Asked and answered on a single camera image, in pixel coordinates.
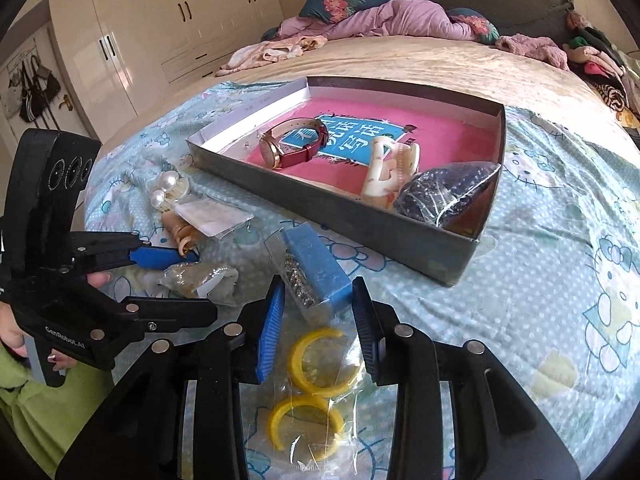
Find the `pink book cover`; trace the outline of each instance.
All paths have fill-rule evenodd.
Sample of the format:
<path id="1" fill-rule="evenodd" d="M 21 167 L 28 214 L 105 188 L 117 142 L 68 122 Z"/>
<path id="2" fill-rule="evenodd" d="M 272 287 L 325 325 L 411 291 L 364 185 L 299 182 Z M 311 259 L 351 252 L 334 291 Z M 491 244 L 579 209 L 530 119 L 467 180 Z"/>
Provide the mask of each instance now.
<path id="1" fill-rule="evenodd" d="M 495 134 L 463 123 L 463 121 L 430 114 L 427 101 L 423 112 L 402 108 L 368 105 L 330 98 L 312 98 L 300 107 L 280 116 L 264 127 L 274 126 L 293 118 L 318 118 L 327 127 L 327 146 L 311 161 L 297 164 L 282 173 L 301 178 L 322 187 L 360 195 L 367 176 L 374 137 L 420 145 L 419 171 L 444 166 L 450 162 L 492 160 Z M 280 145 L 288 149 L 301 148 L 317 138 L 309 129 L 294 130 L 280 137 Z M 264 166 L 260 149 L 254 149 L 246 161 Z"/>

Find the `light blue blanket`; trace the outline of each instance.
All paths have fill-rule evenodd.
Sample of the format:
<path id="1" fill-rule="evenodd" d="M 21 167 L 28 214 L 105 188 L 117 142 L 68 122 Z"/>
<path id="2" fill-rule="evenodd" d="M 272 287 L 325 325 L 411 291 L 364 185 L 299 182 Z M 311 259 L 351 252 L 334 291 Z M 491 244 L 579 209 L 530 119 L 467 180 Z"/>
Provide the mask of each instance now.
<path id="1" fill-rule="evenodd" d="M 203 260 L 240 271 L 234 301 L 260 298 L 273 270 L 263 240 L 303 219 L 193 167 L 186 137 L 277 84 L 224 83 L 146 127 L 95 165 L 86 198 L 88 230 L 136 231 L 170 245 L 148 185 L 175 168 L 197 192 L 240 206 L 249 227 L 201 248 Z M 504 173 L 481 244 L 453 288 L 353 243 L 318 231 L 352 278 L 363 276 L 375 300 L 391 304 L 402 322 L 431 338 L 460 345 L 484 341 L 535 400 L 575 457 L 585 478 L 620 436 L 640 400 L 640 170 L 599 146 L 528 110 L 506 108 Z M 158 296 L 157 273 L 119 270 L 105 291 Z M 237 307 L 222 310 L 224 320 Z M 172 335 L 175 342 L 207 330 Z M 148 345 L 132 345 L 118 359 L 116 378 Z M 358 401 L 357 477 L 382 480 L 390 450 L 394 390 L 364 387 Z M 264 434 L 262 406 L 243 392 L 249 450 Z M 450 416 L 450 403 L 444 402 Z M 446 436 L 452 478 L 453 444 Z M 249 452 L 254 478 L 283 472 Z M 315 474 L 305 473 L 305 477 Z M 350 470 L 344 478 L 354 476 Z"/>

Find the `small plastic bag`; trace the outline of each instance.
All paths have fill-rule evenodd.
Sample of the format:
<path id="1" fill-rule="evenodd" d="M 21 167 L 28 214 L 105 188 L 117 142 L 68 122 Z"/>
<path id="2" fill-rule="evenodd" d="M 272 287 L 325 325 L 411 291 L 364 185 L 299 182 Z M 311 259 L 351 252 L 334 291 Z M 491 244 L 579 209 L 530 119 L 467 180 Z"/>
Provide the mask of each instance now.
<path id="1" fill-rule="evenodd" d="M 281 330 L 275 369 L 258 396 L 258 405 L 270 410 L 258 410 L 244 430 L 252 435 L 248 461 L 267 457 L 281 469 L 355 472 L 356 407 L 364 377 L 351 311 L 316 329 L 299 315 L 289 316 Z"/>
<path id="2" fill-rule="evenodd" d="M 493 162 L 452 162 L 418 173 L 402 186 L 394 211 L 403 216 L 446 227 L 484 191 L 500 170 Z"/>
<path id="3" fill-rule="evenodd" d="M 326 325 L 351 305 L 351 280 L 310 224 L 281 229 L 264 245 L 309 325 Z"/>
<path id="4" fill-rule="evenodd" d="M 220 239 L 251 220 L 254 215 L 208 196 L 189 195 L 171 204 L 172 209 L 207 237 Z"/>
<path id="5" fill-rule="evenodd" d="M 233 267 L 181 262 L 165 270 L 159 285 L 185 298 L 209 298 L 217 303 L 234 293 L 237 281 L 238 271 Z"/>

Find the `yellow bracelet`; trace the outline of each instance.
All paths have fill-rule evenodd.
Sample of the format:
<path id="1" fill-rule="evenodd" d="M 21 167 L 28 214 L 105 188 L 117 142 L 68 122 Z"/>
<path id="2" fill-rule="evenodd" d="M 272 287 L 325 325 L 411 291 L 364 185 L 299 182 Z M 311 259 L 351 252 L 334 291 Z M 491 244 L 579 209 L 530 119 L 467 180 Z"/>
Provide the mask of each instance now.
<path id="1" fill-rule="evenodd" d="M 316 462 L 321 462 L 322 460 L 336 452 L 336 450 L 338 449 L 338 441 L 340 440 L 344 429 L 344 419 L 342 418 L 342 415 L 335 408 L 329 407 L 328 400 L 313 396 L 294 396 L 290 399 L 283 400 L 273 409 L 271 415 L 269 416 L 267 426 L 269 438 L 278 451 L 284 451 L 284 444 L 282 443 L 280 435 L 278 434 L 280 422 L 287 413 L 300 406 L 311 406 L 326 413 L 327 419 L 331 423 L 331 426 L 334 430 L 334 439 L 332 440 L 331 444 L 327 444 L 324 452 L 314 455 L 314 460 Z"/>
<path id="2" fill-rule="evenodd" d="M 308 334 L 302 336 L 291 348 L 291 354 L 289 355 L 289 375 L 291 375 L 293 383 L 306 394 L 324 397 L 327 399 L 330 397 L 337 397 L 343 393 L 346 393 L 358 377 L 360 367 L 354 367 L 353 374 L 351 374 L 351 376 L 346 381 L 341 384 L 336 384 L 335 386 L 323 388 L 320 386 L 316 386 L 315 384 L 310 382 L 306 378 L 305 373 L 302 371 L 302 358 L 304 357 L 305 351 L 308 346 L 311 345 L 311 343 L 325 337 L 342 336 L 342 332 L 340 332 L 338 329 L 331 327 L 319 328 L 318 330 L 314 330 L 313 332 L 309 332 Z"/>

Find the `camera lens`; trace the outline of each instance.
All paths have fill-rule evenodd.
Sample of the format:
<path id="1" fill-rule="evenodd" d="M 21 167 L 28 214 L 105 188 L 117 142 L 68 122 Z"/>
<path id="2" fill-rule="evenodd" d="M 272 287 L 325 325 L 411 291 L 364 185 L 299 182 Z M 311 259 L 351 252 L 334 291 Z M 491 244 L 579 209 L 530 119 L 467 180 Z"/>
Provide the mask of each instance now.
<path id="1" fill-rule="evenodd" d="M 51 174 L 49 175 L 49 189 L 54 190 L 62 182 L 62 176 L 65 174 L 65 161 L 60 159 L 53 166 Z"/>
<path id="2" fill-rule="evenodd" d="M 80 168 L 82 168 L 82 158 L 76 156 L 76 158 L 71 161 L 69 170 L 66 172 L 65 186 L 67 187 L 67 189 L 72 187 L 73 184 L 76 183 L 76 180 L 78 180 L 78 176 L 80 175 Z"/>
<path id="3" fill-rule="evenodd" d="M 84 168 L 82 168 L 82 175 L 80 175 L 80 180 L 82 180 L 83 182 L 87 179 L 89 173 L 91 173 L 92 163 L 93 161 L 89 159 L 85 162 Z"/>

